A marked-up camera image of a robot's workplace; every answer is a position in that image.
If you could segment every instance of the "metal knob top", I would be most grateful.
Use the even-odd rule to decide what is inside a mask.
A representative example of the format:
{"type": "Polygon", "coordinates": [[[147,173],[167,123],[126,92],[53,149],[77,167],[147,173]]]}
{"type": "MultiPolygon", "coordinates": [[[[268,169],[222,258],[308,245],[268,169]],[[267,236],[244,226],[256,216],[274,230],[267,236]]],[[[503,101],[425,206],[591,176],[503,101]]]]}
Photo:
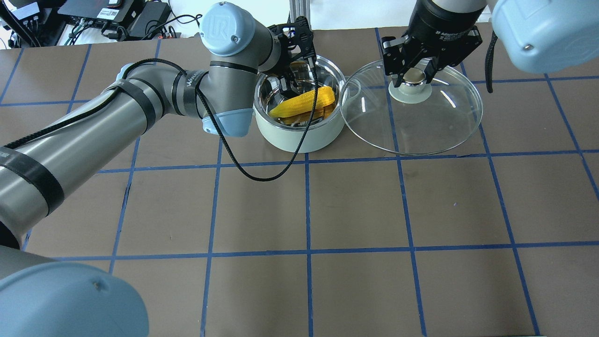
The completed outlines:
{"type": "Polygon", "coordinates": [[[424,71],[418,68],[410,68],[404,75],[404,83],[408,86],[421,85],[426,81],[426,75],[424,71]]]}

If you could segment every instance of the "sticker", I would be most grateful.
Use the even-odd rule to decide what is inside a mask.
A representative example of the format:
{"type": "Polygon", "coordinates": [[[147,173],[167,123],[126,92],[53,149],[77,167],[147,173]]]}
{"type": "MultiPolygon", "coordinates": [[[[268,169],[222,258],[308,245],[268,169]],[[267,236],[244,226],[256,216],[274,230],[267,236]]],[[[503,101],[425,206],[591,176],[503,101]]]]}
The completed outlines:
{"type": "Polygon", "coordinates": [[[114,20],[114,18],[119,14],[119,10],[113,10],[110,8],[102,8],[100,14],[96,16],[98,19],[106,19],[106,20],[114,20]]]}

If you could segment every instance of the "tiled surface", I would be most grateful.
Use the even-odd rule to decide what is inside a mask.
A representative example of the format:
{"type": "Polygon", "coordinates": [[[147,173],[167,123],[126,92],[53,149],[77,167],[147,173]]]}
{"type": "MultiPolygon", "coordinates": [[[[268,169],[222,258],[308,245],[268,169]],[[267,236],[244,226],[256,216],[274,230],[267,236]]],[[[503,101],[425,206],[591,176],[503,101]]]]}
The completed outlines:
{"type": "MultiPolygon", "coordinates": [[[[351,75],[380,58],[376,36],[319,31],[315,43],[351,75]]],[[[254,183],[200,121],[167,116],[38,224],[26,250],[129,281],[151,336],[593,335],[597,61],[545,78],[502,48],[492,95],[476,82],[485,46],[467,59],[483,127],[450,152],[395,157],[345,129],[282,180],[254,183]]],[[[156,52],[188,69],[209,62],[197,39],[0,52],[0,140],[156,52]]],[[[251,132],[233,151],[249,172],[277,173],[272,162],[291,155],[251,132]]]]}

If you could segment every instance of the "glass lid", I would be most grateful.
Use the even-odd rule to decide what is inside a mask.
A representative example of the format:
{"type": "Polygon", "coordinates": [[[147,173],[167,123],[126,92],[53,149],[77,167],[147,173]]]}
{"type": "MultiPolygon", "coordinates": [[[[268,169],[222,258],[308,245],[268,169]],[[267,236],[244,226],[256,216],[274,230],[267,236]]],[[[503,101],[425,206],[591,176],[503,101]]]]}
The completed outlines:
{"type": "Polygon", "coordinates": [[[431,155],[455,148],[478,129],[482,100],[474,85],[451,67],[424,82],[421,61],[395,88],[383,61],[360,68],[341,90],[341,114],[365,142],[401,155],[431,155]]]}

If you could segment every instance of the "transparent lid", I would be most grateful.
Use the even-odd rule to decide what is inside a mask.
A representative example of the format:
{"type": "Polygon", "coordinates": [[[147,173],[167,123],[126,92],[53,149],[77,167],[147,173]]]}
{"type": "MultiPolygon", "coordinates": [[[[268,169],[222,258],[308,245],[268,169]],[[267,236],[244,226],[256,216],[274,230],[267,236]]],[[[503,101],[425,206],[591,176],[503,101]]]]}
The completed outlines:
{"type": "Polygon", "coordinates": [[[483,113],[474,85],[451,67],[430,84],[418,82],[421,61],[399,88],[386,76],[383,61],[360,68],[341,90],[341,114],[365,142],[402,155],[430,155],[452,149],[477,130],[483,113]]]}

